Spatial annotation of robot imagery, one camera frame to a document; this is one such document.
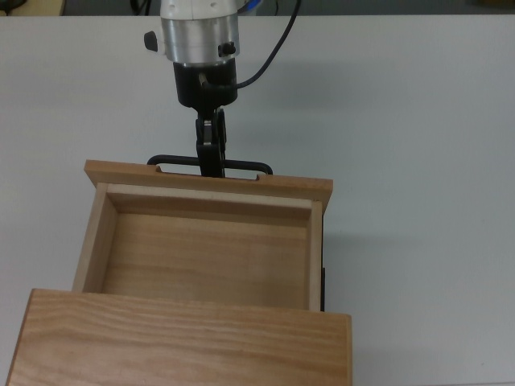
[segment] black metal bracket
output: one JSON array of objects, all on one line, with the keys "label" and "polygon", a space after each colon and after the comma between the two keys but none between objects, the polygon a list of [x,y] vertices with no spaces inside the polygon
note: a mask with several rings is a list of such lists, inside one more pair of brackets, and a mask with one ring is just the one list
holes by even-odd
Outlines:
[{"label": "black metal bracket", "polygon": [[[147,165],[185,165],[185,166],[200,166],[199,159],[197,157],[184,157],[182,155],[167,155],[159,154],[155,155],[146,163]],[[223,162],[225,169],[233,170],[250,170],[259,171],[265,175],[272,175],[274,172],[272,168],[262,162],[251,162],[251,161],[236,161],[232,159],[225,159]]]},{"label": "black metal bracket", "polygon": [[199,115],[196,120],[196,153],[197,157],[183,157],[180,155],[155,155],[148,160],[147,165],[161,163],[171,165],[200,166],[200,173],[204,177],[225,177],[225,169],[259,171],[272,175],[272,168],[262,162],[236,161],[225,159],[225,114],[223,109],[217,109],[211,119],[204,119]]}]

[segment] white table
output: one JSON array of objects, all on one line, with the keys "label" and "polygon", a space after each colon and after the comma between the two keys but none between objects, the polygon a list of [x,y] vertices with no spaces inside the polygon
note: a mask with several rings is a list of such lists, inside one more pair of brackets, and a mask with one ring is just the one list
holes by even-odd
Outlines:
[{"label": "white table", "polygon": [[[195,113],[146,52],[157,18],[0,20],[0,379],[31,288],[71,288],[86,158],[195,153]],[[285,18],[243,18],[241,80]],[[300,18],[226,109],[228,157],[335,180],[329,310],[355,385],[514,381],[515,18]]]}]

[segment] black knob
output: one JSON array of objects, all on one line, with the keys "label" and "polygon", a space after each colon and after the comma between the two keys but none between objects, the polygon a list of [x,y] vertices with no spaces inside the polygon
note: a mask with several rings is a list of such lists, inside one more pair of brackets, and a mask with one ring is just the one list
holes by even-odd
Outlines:
[{"label": "black knob", "polygon": [[229,56],[236,53],[236,46],[234,42],[223,43],[218,46],[218,56],[221,58],[223,56]]},{"label": "black knob", "polygon": [[145,42],[145,48],[148,51],[153,51],[153,52],[158,51],[158,37],[155,35],[155,32],[153,32],[153,31],[147,32],[143,36],[143,41]]}]

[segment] wooden drawer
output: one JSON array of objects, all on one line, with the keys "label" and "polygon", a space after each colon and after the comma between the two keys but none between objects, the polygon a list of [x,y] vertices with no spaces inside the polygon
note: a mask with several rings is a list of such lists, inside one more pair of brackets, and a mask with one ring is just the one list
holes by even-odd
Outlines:
[{"label": "wooden drawer", "polygon": [[97,193],[74,291],[320,310],[331,180],[85,171]]},{"label": "wooden drawer", "polygon": [[350,386],[350,317],[32,292],[7,386]]}]

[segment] wood grain pattern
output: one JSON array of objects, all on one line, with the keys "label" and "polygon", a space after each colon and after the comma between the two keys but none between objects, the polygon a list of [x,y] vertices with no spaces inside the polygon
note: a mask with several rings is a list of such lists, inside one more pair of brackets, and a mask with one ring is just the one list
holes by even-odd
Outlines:
[{"label": "wood grain pattern", "polygon": [[149,187],[174,187],[196,191],[225,191],[320,201],[325,210],[332,193],[330,179],[259,175],[256,180],[206,179],[198,175],[163,173],[158,166],[88,160],[84,170],[91,181]]},{"label": "wood grain pattern", "polygon": [[311,217],[307,226],[306,243],[306,290],[307,308],[320,311],[320,287],[322,285],[322,203],[312,204]]},{"label": "wood grain pattern", "polygon": [[311,201],[216,191],[109,184],[119,213],[306,227]]},{"label": "wood grain pattern", "polygon": [[99,183],[80,252],[72,290],[101,292],[117,226],[117,210],[107,197],[107,183]]},{"label": "wood grain pattern", "polygon": [[7,386],[349,386],[350,317],[35,290]]},{"label": "wood grain pattern", "polygon": [[102,292],[304,309],[306,229],[119,214]]}]

